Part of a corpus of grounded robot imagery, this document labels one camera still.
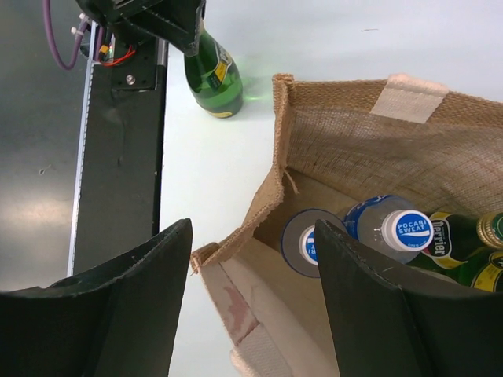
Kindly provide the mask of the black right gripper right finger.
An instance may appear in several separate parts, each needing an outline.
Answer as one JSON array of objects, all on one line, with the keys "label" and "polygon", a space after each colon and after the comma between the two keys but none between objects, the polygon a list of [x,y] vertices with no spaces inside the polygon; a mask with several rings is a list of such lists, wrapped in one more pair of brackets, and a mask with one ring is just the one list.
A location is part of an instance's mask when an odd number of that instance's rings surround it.
[{"label": "black right gripper right finger", "polygon": [[328,221],[314,240],[341,375],[501,375],[501,294],[403,265]]}]

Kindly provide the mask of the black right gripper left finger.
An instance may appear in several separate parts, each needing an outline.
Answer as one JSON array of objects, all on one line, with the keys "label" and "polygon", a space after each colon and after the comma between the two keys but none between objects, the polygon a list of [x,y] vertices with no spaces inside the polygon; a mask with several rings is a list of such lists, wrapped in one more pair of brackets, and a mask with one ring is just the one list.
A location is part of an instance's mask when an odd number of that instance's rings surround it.
[{"label": "black right gripper left finger", "polygon": [[182,219],[83,273],[2,292],[2,375],[168,375],[192,241]]}]

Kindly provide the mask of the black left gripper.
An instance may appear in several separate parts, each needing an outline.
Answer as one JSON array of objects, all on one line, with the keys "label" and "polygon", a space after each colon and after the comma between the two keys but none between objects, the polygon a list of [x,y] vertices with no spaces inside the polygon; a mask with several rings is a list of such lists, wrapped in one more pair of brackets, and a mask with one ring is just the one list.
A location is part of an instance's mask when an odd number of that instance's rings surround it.
[{"label": "black left gripper", "polygon": [[76,0],[79,8],[121,43],[164,40],[193,57],[199,52],[206,2],[190,0]]}]

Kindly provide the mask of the green perrier bottle front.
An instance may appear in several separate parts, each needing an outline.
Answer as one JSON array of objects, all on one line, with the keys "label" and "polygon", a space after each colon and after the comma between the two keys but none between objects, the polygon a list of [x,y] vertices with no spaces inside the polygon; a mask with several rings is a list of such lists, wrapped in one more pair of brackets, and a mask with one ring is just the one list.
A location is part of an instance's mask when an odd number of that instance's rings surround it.
[{"label": "green perrier bottle front", "polygon": [[236,115],[243,103],[243,83],[237,64],[200,24],[198,53],[184,57],[185,77],[198,103],[210,115],[225,119]]}]

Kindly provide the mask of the blue label water bottle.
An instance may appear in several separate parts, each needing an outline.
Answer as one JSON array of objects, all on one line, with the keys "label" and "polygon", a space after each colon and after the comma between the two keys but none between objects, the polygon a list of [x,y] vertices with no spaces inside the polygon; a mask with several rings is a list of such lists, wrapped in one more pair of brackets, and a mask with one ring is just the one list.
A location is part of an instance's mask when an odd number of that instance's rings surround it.
[{"label": "blue label water bottle", "polygon": [[350,236],[402,264],[414,260],[433,239],[429,217],[400,196],[374,196],[337,214]]},{"label": "blue label water bottle", "polygon": [[318,257],[314,242],[317,220],[326,220],[346,232],[343,222],[334,214],[321,209],[306,209],[288,220],[281,234],[281,255],[298,274],[319,278]]}]

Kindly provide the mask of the green bottle red label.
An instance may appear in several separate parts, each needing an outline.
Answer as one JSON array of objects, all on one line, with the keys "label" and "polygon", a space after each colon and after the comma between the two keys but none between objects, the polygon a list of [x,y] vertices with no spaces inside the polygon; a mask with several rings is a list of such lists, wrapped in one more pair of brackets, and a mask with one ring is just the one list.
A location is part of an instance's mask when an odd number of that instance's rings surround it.
[{"label": "green bottle red label", "polygon": [[485,250],[502,249],[502,213],[478,218],[446,212],[430,213],[433,239],[409,266],[434,272],[455,269]]}]

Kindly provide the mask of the green glass bottle gold cap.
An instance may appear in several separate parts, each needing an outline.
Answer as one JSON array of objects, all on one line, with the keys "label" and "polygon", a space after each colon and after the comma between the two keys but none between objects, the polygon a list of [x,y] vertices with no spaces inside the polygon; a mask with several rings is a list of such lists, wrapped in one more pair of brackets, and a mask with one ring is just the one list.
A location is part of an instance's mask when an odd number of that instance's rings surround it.
[{"label": "green glass bottle gold cap", "polygon": [[466,287],[482,291],[502,292],[502,251],[484,250],[446,276]]}]

